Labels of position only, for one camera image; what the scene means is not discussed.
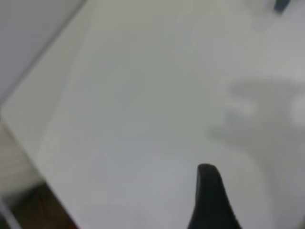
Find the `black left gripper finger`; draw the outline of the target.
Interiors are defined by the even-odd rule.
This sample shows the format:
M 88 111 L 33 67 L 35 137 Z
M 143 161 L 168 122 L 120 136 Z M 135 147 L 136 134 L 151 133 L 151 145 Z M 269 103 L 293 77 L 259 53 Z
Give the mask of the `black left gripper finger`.
M 189 229 L 240 229 L 221 174 L 211 164 L 197 168 L 195 206 Z

